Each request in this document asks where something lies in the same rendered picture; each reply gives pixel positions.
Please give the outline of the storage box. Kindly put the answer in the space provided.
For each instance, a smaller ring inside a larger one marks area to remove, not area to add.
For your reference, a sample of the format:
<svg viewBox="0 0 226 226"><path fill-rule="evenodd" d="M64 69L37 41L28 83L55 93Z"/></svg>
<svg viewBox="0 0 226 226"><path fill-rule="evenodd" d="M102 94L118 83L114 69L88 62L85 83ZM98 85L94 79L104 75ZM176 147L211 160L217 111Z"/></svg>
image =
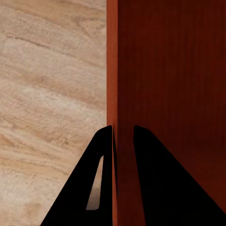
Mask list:
<svg viewBox="0 0 226 226"><path fill-rule="evenodd" d="M226 214L226 0L106 0L106 109L113 226L146 226L136 125Z"/></svg>

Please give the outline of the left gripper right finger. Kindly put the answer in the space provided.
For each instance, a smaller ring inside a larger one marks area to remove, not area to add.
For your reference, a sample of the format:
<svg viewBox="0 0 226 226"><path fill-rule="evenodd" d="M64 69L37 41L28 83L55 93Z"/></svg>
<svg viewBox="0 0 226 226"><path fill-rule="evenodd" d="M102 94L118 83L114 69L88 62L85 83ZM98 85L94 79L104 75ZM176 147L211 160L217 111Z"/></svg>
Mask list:
<svg viewBox="0 0 226 226"><path fill-rule="evenodd" d="M226 214L150 130L134 127L146 226L226 226Z"/></svg>

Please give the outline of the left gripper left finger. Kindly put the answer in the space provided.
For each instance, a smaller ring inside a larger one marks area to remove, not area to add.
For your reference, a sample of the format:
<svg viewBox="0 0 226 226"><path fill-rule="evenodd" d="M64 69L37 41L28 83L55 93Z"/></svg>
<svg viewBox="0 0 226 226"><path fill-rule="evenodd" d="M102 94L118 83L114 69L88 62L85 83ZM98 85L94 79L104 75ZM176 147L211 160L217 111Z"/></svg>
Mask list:
<svg viewBox="0 0 226 226"><path fill-rule="evenodd" d="M102 156L99 208L86 210ZM112 125L95 133L40 226L113 226Z"/></svg>

